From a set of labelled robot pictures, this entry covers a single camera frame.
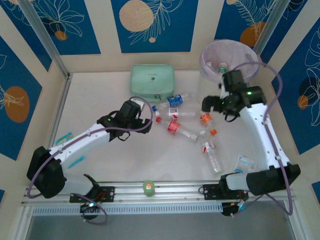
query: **metal pole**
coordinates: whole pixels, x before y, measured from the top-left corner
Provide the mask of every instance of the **metal pole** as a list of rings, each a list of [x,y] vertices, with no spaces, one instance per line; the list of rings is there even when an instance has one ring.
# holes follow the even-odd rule
[[[25,18],[30,23],[33,31],[39,38],[40,42],[42,43],[44,49],[49,54],[52,61],[55,63],[59,71],[61,72],[62,76],[65,80],[68,79],[69,74],[67,71],[67,68],[60,58],[60,54],[52,41],[49,33],[47,32],[45,26],[43,25],[40,17],[38,16],[36,10],[32,6],[32,3],[29,0],[16,0],[19,4],[19,7],[23,14],[25,15]]]
[[[267,42],[269,41],[272,33],[274,32],[277,24],[279,23],[282,15],[284,14],[291,0],[274,0],[274,1],[277,1],[277,3],[274,6],[274,9],[272,10],[270,17],[266,21],[266,24],[262,30],[262,33],[253,48],[253,51],[258,56],[260,56],[263,50],[265,49]]]

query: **trash bin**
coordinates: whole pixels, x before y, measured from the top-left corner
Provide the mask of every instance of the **trash bin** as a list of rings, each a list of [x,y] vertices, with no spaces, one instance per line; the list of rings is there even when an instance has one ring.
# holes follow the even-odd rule
[[[218,73],[219,64],[226,63],[227,70],[230,71],[239,64],[258,61],[257,54],[241,42],[223,39],[209,43],[199,59],[198,102],[202,103],[205,97],[217,94],[218,84],[222,81],[222,76]],[[247,64],[239,68],[246,83],[258,74],[258,69],[257,64]]]

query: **white label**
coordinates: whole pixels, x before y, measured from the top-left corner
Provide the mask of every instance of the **white label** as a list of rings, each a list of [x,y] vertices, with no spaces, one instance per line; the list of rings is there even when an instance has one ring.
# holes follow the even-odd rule
[[[212,141],[207,141],[204,144],[202,144],[202,152],[205,154],[208,152],[208,150],[215,149],[216,146]]]
[[[235,173],[244,173],[249,174],[255,172],[256,162],[247,158],[246,156],[239,155],[238,160],[236,161],[236,165],[234,168]]]
[[[170,120],[177,120],[179,117],[179,111],[177,107],[169,108],[169,118]]]

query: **white table surface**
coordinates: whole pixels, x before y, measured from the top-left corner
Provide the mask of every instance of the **white table surface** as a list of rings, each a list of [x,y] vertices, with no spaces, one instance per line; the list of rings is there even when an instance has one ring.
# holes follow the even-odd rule
[[[129,72],[75,73],[67,95],[56,138],[72,132],[74,136],[91,127],[101,116],[119,110],[129,99]],[[190,90],[196,100],[198,71],[175,71],[175,93]],[[148,107],[142,113],[149,117]],[[218,134],[215,145],[222,159],[225,173],[234,170],[238,155],[256,159],[253,142],[245,123],[238,118],[232,123],[224,116],[211,113]],[[203,130],[198,119],[181,121],[195,131]],[[89,174],[96,181],[201,181],[218,180],[210,164],[200,151],[198,143],[169,133],[162,125],[153,122],[148,134],[131,133],[122,142],[114,139],[109,144],[95,148],[86,159],[70,169],[70,173]]]

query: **blue bottle label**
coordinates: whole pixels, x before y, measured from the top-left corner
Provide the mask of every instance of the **blue bottle label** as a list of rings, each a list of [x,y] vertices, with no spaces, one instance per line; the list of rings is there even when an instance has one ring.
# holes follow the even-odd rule
[[[182,97],[181,95],[175,95],[173,97],[170,97],[168,98],[168,102],[170,104],[170,107],[173,108],[173,107],[176,107],[176,106],[179,106],[182,104]]]

